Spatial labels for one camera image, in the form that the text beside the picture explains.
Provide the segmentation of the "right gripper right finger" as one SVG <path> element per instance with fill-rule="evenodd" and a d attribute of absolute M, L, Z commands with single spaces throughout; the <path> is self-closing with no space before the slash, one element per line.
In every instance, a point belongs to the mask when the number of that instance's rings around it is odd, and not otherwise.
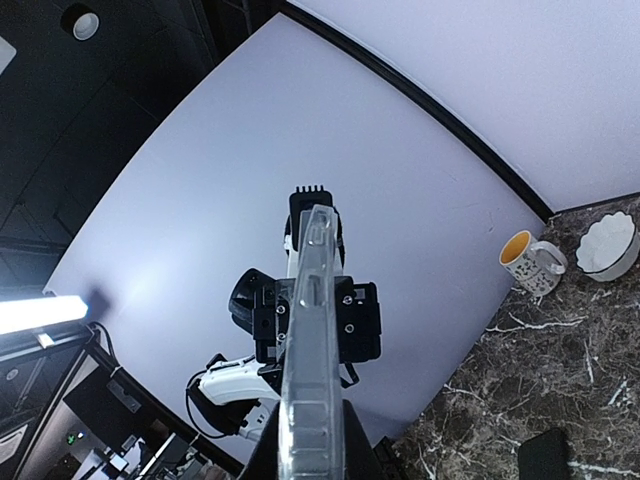
<path fill-rule="evenodd" d="M 385 475 L 350 401 L 343 401 L 346 479 L 383 480 Z"/>

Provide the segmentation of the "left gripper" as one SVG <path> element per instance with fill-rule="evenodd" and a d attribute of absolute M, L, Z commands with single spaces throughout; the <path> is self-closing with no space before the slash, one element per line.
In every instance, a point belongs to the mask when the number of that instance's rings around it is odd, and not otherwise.
<path fill-rule="evenodd" d="M 257 269 L 241 276 L 228 310 L 233 322 L 255 342 L 262 364 L 284 358 L 295 280 L 273 279 Z M 365 363 L 381 355 L 381 315 L 374 283 L 356 284 L 349 276 L 335 278 L 339 357 L 342 364 Z"/>

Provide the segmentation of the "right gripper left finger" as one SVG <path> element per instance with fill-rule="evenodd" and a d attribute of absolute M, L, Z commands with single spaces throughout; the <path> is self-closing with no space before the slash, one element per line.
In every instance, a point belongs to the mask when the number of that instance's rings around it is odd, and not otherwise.
<path fill-rule="evenodd" d="M 239 480 L 279 479 L 279 408 L 275 407 Z"/>

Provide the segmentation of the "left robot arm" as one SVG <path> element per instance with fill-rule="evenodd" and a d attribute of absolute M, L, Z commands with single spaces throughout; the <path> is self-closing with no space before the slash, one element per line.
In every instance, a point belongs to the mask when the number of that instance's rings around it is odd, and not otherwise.
<path fill-rule="evenodd" d="M 255 353 L 236 360 L 218 353 L 188 381 L 187 405 L 223 436 L 257 441 L 271 411 L 264 402 L 280 399 L 294 283 L 247 270 L 230 295 L 228 310 L 236 326 L 252 336 Z M 335 299 L 340 364 L 348 375 L 341 386 L 348 389 L 359 382 L 355 365 L 381 355 L 377 286 L 338 276 Z"/>

